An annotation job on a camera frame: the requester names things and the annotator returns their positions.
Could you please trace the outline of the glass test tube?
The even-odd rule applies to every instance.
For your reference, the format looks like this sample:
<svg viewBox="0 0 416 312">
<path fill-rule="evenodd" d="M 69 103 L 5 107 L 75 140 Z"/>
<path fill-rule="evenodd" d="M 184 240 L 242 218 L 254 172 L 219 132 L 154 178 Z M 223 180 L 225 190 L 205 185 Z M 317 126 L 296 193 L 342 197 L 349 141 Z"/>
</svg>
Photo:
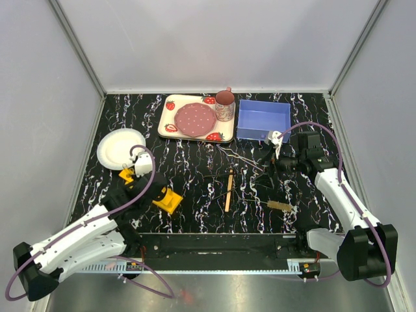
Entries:
<svg viewBox="0 0 416 312">
<path fill-rule="evenodd" d="M 123 171 L 124 171 L 125 176 L 131 177 L 131 173 L 130 173 L 128 165 L 126 163 L 123 163 L 122 166 L 123 166 Z"/>
</svg>

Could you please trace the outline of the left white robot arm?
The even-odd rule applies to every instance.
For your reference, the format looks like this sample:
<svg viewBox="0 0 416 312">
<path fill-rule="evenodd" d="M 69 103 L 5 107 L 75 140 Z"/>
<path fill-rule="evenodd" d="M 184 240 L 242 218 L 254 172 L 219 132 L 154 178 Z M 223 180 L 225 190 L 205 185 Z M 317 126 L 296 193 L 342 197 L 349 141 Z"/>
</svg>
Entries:
<svg viewBox="0 0 416 312">
<path fill-rule="evenodd" d="M 36 244 L 13 249 L 14 268 L 24 297 L 35 302 L 51 294 L 72 274 L 110 257 L 144 256 L 146 247 L 131 225 L 142 208 L 166 194 L 166 178 L 146 174 L 109 192 L 68 227 Z"/>
</svg>

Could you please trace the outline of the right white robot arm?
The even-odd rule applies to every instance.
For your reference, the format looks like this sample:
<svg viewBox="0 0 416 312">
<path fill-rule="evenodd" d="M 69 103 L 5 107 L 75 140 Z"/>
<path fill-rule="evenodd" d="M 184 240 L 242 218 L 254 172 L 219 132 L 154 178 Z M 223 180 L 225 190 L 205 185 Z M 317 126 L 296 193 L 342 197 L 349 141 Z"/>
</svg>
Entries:
<svg viewBox="0 0 416 312">
<path fill-rule="evenodd" d="M 370 280 L 376 277 L 391 279 L 395 272 L 398 233 L 391 224 L 383 225 L 363 204 L 336 167 L 332 157 L 325 154 L 320 135 L 307 131 L 298 135 L 298 154 L 284 157 L 279 131 L 269 131 L 265 138 L 272 144 L 268 163 L 281 172 L 300 172 L 312 181 L 328 200 L 338 217 L 343 237 L 318 226 L 305 228 L 295 241 L 301 257 L 319 252 L 337 263 L 348 281 Z"/>
</svg>

